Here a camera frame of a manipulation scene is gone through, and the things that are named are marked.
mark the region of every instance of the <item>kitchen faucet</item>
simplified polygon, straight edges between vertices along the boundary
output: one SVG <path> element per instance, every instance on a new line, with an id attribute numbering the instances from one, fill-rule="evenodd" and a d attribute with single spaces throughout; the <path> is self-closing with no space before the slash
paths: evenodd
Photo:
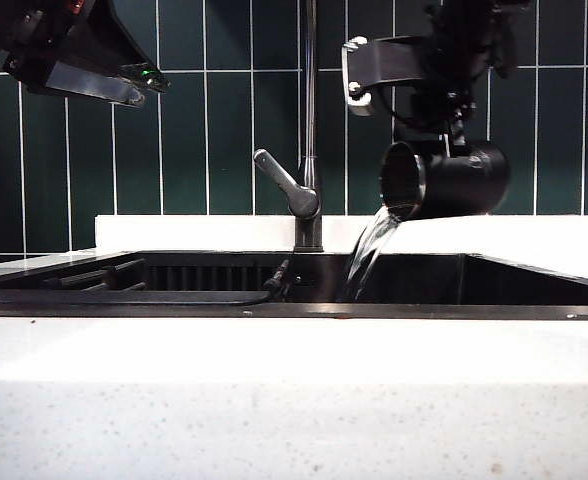
<path id="1" fill-rule="evenodd" d="M 265 149 L 254 152 L 254 163 L 287 196 L 290 212 L 296 217 L 296 252 L 322 252 L 321 182 L 316 156 L 316 83 L 317 83 L 317 0 L 306 0 L 305 28 L 305 124 L 303 158 L 298 169 L 299 183 Z"/>

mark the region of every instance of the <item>sink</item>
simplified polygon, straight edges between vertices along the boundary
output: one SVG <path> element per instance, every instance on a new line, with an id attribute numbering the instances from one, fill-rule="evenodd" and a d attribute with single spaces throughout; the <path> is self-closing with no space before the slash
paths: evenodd
<path id="1" fill-rule="evenodd" d="M 282 295 L 267 298 L 263 285 L 284 260 Z M 0 302 L 333 303 L 346 261 L 342 254 L 138 252 L 1 276 Z M 480 255 L 382 255 L 359 303 L 588 305 L 588 280 Z"/>

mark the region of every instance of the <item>speckled countertop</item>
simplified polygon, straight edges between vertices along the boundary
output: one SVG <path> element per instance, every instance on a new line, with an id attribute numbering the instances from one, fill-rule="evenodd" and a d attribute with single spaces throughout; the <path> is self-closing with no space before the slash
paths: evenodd
<path id="1" fill-rule="evenodd" d="M 588 322 L 0 319 L 0 479 L 588 478 Z"/>

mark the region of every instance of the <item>white grout line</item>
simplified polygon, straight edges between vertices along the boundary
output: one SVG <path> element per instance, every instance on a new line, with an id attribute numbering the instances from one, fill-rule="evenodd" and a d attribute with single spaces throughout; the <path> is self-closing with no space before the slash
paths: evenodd
<path id="1" fill-rule="evenodd" d="M 21 153 L 21 211 L 23 216 L 23 255 L 27 255 L 27 225 L 25 222 L 25 134 L 23 132 L 23 84 L 18 84 L 18 125 Z"/>
<path id="2" fill-rule="evenodd" d="M 296 157 L 296 167 L 297 170 L 301 167 L 301 156 L 303 150 L 303 141 L 301 139 L 301 135 L 303 134 L 301 129 L 301 0 L 296 0 L 296 84 L 297 84 L 297 98 L 298 98 L 298 106 L 297 106 L 297 115 L 298 115 L 298 156 Z"/>
<path id="3" fill-rule="evenodd" d="M 564 69 L 583 69 L 588 68 L 587 64 L 583 65 L 519 65 L 520 70 L 564 70 Z"/>
<path id="4" fill-rule="evenodd" d="M 209 108 L 207 92 L 207 19 L 206 2 L 203 0 L 203 96 L 205 111 L 205 205 L 206 213 L 210 214 L 210 128 L 209 128 Z"/>
<path id="5" fill-rule="evenodd" d="M 587 163 L 587 10 L 585 0 L 585 16 L 583 23 L 583 143 L 581 144 L 581 215 L 585 215 L 585 167 Z"/>
<path id="6" fill-rule="evenodd" d="M 156 68 L 161 69 L 161 11 L 156 0 Z M 158 116 L 158 194 L 161 215 L 165 215 L 165 182 L 163 180 L 163 106 L 161 95 L 156 95 Z"/>
<path id="7" fill-rule="evenodd" d="M 350 21 L 350 2 L 349 0 L 345 0 L 345 41 L 349 40 L 350 35 L 350 28 L 349 28 L 349 21 Z M 342 71 L 340 68 L 332 68 L 332 69 L 324 69 L 324 71 Z M 349 109 L 347 104 L 344 106 L 343 115 L 345 120 L 345 205 L 344 205 L 344 213 L 345 215 L 350 214 L 350 175 L 349 175 L 349 168 L 350 168 L 350 147 L 349 147 Z"/>
<path id="8" fill-rule="evenodd" d="M 555 70 L 555 69 L 572 69 L 572 68 L 588 68 L 588 65 L 519 65 L 517 68 L 521 70 Z M 161 70 L 165 74 L 187 74 L 187 73 L 287 73 L 287 72 L 301 72 L 300 68 L 255 68 L 252 69 L 186 69 L 186 70 Z M 319 68 L 319 72 L 340 72 L 340 68 Z M 0 76 L 9 75 L 5 72 L 0 72 Z"/>
<path id="9" fill-rule="evenodd" d="M 242 68 L 229 70 L 162 70 L 166 74 L 180 74 L 180 73 L 295 73 L 300 72 L 300 68 Z"/>
<path id="10" fill-rule="evenodd" d="M 492 69 L 487 71 L 487 135 L 489 142 L 492 138 Z"/>
<path id="11" fill-rule="evenodd" d="M 252 151 L 249 155 L 250 169 L 252 172 L 252 215 L 256 215 L 256 165 L 254 165 L 254 150 L 256 150 L 256 101 L 254 79 L 254 2 L 250 2 L 250 112 Z"/>
<path id="12" fill-rule="evenodd" d="M 68 248 L 74 250 L 72 246 L 72 182 L 70 168 L 70 101 L 65 98 L 65 170 L 67 174 L 67 239 Z"/>
<path id="13" fill-rule="evenodd" d="M 392 37 L 396 37 L 396 0 L 392 0 Z M 396 87 L 392 87 L 392 109 L 396 110 Z M 392 143 L 394 142 L 395 118 L 392 116 Z"/>
<path id="14" fill-rule="evenodd" d="M 541 2 L 536 2 L 536 70 L 534 87 L 534 199 L 533 214 L 538 214 L 538 115 L 539 115 L 539 62 L 540 62 L 540 34 L 541 34 Z"/>
<path id="15" fill-rule="evenodd" d="M 118 191 L 116 182 L 116 106 L 112 104 L 112 186 L 114 191 L 114 215 L 118 215 Z"/>

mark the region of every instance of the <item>white countertop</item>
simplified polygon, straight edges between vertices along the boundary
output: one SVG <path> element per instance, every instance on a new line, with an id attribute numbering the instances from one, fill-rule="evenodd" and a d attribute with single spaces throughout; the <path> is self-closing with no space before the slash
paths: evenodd
<path id="1" fill-rule="evenodd" d="M 368 221 L 342 218 L 329 250 Z M 285 217 L 97 225 L 95 252 L 0 270 L 293 234 Z M 386 251 L 588 278 L 588 217 L 413 222 Z M 1 480 L 307 477 L 587 479 L 588 322 L 0 318 Z"/>

